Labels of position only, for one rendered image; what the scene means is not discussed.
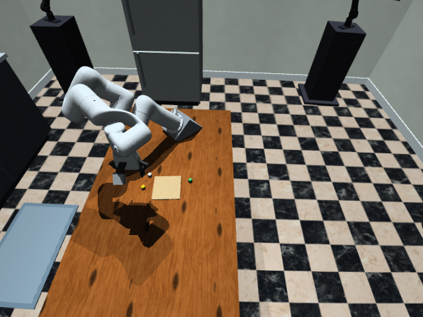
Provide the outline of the beige mat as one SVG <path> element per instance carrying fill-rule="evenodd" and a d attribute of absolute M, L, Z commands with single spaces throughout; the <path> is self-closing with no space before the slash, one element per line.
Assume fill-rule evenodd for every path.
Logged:
<path fill-rule="evenodd" d="M 181 176 L 155 176 L 151 199 L 180 199 Z"/>

